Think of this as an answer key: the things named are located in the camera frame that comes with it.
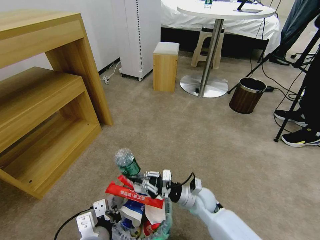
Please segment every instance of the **pants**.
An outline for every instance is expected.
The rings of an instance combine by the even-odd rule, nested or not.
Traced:
[[[320,51],[314,57],[309,70],[304,78],[305,92],[300,102],[302,113],[304,114],[308,128],[320,132]]]
[[[300,26],[320,8],[320,0],[295,0],[289,16],[281,31],[281,43],[286,41],[294,31],[300,28]],[[299,38],[304,28],[293,36],[284,46],[281,52],[278,52],[278,56],[284,57],[287,51]]]

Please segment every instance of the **bottle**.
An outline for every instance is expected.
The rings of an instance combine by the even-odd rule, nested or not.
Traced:
[[[126,177],[135,176],[140,172],[140,167],[129,148],[120,148],[114,155],[114,160]]]
[[[211,8],[212,0],[205,0],[204,1],[204,7],[205,8]]]

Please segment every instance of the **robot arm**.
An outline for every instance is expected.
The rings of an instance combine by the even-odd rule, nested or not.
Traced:
[[[158,184],[161,182],[160,173],[148,173],[151,172],[144,175],[146,179],[142,189],[149,195],[153,193],[169,197],[172,202],[178,203],[198,216],[206,224],[214,240],[261,240],[234,212],[225,209],[209,189],[203,188],[199,178],[194,177],[189,186],[173,183],[171,171],[163,170],[162,184]],[[157,177],[159,181],[152,180],[150,175]]]
[[[147,172],[139,178],[129,179],[135,191],[147,193],[153,198],[158,195],[170,198],[172,202],[178,203],[191,214],[198,216],[206,224],[214,240],[261,240],[234,212],[225,209],[209,189],[203,188],[199,178],[194,177],[190,185],[185,185],[191,176],[182,184],[171,181],[170,170],[163,170],[162,176],[159,172]],[[104,232],[103,236],[97,235],[94,221],[96,217],[107,218],[105,206],[105,200],[100,200],[94,203],[94,216],[89,212],[77,217],[81,240],[91,239],[89,237],[96,237],[97,240],[109,239],[104,237],[107,236]]]

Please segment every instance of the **green bottle label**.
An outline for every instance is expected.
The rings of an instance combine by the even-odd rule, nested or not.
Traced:
[[[120,171],[124,176],[135,176],[140,172],[140,167],[137,164],[137,161],[135,158],[133,158],[132,163],[130,163],[128,166],[118,166]]]

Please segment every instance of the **camera tripod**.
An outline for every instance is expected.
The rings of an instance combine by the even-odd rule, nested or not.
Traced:
[[[255,70],[257,70],[262,64],[264,64],[266,61],[268,61],[271,57],[277,58],[276,53],[277,53],[278,51],[281,51],[281,50],[284,48],[285,44],[286,44],[287,42],[289,42],[290,39],[291,39],[293,36],[295,36],[298,32],[300,32],[301,29],[305,28],[305,27],[309,24],[309,22],[311,22],[311,21],[312,21],[316,16],[318,16],[319,14],[320,14],[320,9],[318,9],[312,16],[310,16],[310,17],[300,26],[300,28],[298,28],[295,32],[293,32],[293,33],[292,33],[283,43],[281,43],[273,52],[271,52],[271,53],[269,53],[267,56],[265,56],[265,57],[261,60],[261,62],[260,62],[254,69],[252,69],[245,77],[249,77]],[[307,58],[307,57],[308,57],[311,49],[314,47],[314,45],[316,44],[316,42],[317,42],[318,39],[320,38],[320,16],[318,16],[317,19],[315,20],[315,26],[318,28],[318,31],[316,32],[316,34],[314,35],[314,37],[311,39],[311,41],[309,42],[309,44],[307,45],[306,49],[303,51],[303,53],[301,54],[301,56],[299,57],[299,59],[298,59],[297,61],[295,61],[295,62],[290,62],[290,61],[281,59],[282,61],[285,61],[286,63],[292,65],[294,68],[298,68],[298,69],[300,69],[301,71],[307,73],[306,68],[303,67],[303,66],[305,66],[305,65],[307,65],[307,64],[309,64],[309,63],[312,62],[312,59],[313,59],[313,58],[312,58],[310,61],[308,61],[308,62],[305,62],[305,60],[306,60],[306,59],[307,59],[307,60],[309,59],[309,58]],[[303,92],[303,90],[304,90],[304,88],[305,88],[305,86],[306,86],[306,77],[307,77],[307,75],[305,76],[305,78],[304,78],[304,80],[303,80],[303,82],[302,82],[302,84],[301,84],[301,87],[300,87],[300,89],[299,89],[299,91],[298,91],[298,93],[297,93],[297,95],[296,95],[296,97],[295,97],[295,99],[294,99],[291,107],[290,107],[290,110],[289,110],[289,113],[288,113],[287,117],[286,117],[285,120],[283,121],[283,123],[282,123],[282,125],[281,125],[281,127],[280,127],[280,129],[279,129],[279,131],[278,131],[277,136],[273,139],[275,142],[278,142],[278,141],[279,141],[279,138],[280,138],[280,136],[281,136],[281,134],[282,134],[282,132],[283,132],[286,124],[288,123],[288,120],[289,120],[288,116],[290,116],[290,114],[293,112],[295,106],[297,105],[297,103],[298,103],[298,101],[299,101],[299,99],[300,99],[300,96],[301,96],[301,94],[302,94],[302,92]],[[232,89],[230,89],[227,93],[230,94],[236,87],[237,87],[237,84],[236,84]]]

